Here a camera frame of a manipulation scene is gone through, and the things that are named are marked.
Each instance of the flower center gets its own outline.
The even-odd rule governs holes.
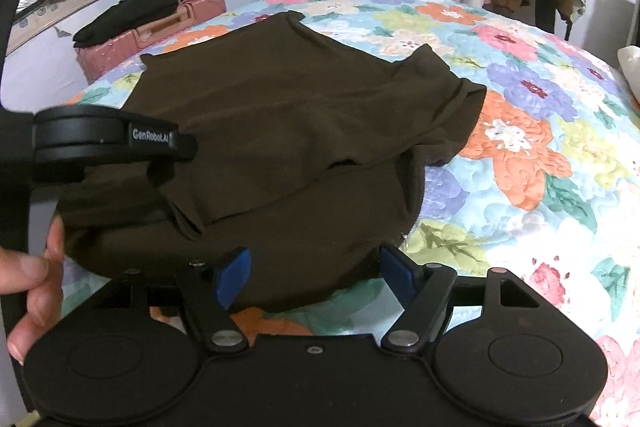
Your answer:
[[[591,68],[589,68],[588,70],[593,76],[595,76],[598,80],[604,80],[604,77],[598,73],[596,70],[592,70]]]
[[[507,35],[503,35],[503,34],[496,35],[495,38],[498,39],[499,41],[502,41],[502,42],[508,42],[509,44],[515,44],[516,43],[516,41],[514,41],[511,38],[509,38]]]
[[[446,17],[451,17],[452,19],[462,19],[462,13],[454,12],[451,10],[442,10],[441,12]]]
[[[538,95],[542,99],[545,99],[546,97],[549,96],[541,87],[536,86],[536,84],[533,84],[532,82],[528,82],[526,80],[522,80],[520,83],[524,87],[529,89],[530,92],[532,92],[533,94]]]
[[[502,142],[496,145],[497,149],[507,149],[511,152],[520,152],[520,150],[533,149],[525,132],[515,125],[509,125],[509,122],[504,123],[502,120],[494,120],[491,124],[485,123],[488,127],[484,134],[491,141]]]

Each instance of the finger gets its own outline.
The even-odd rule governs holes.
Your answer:
[[[25,315],[7,338],[9,353],[18,362],[24,362],[24,357],[31,346],[46,332],[47,328],[38,325],[30,314]]]
[[[42,284],[50,261],[0,248],[0,294],[30,290]]]
[[[62,263],[65,260],[65,225],[60,216],[53,218],[47,235],[45,257]]]
[[[45,282],[27,293],[27,312],[34,321],[52,328],[60,320],[62,309],[62,264],[51,262]]]

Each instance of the floral bedspread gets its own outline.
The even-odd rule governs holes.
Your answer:
[[[387,60],[430,45],[489,91],[464,150],[426,169],[420,217],[403,250],[485,275],[504,266],[600,344],[609,381],[592,418],[640,425],[640,107],[622,76],[536,28],[449,0],[264,0],[148,48],[197,44],[282,10]],[[122,107],[143,70],[125,61],[71,102]],[[65,312],[104,280],[68,263]],[[382,280],[280,314],[315,334],[372,332],[401,308]],[[456,312],[453,324],[477,316]]]

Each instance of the screw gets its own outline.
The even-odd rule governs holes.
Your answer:
[[[394,346],[411,347],[418,343],[420,337],[413,331],[397,330],[389,333],[388,340]]]
[[[220,330],[211,335],[211,342],[220,347],[233,347],[242,342],[242,335],[234,330]]]

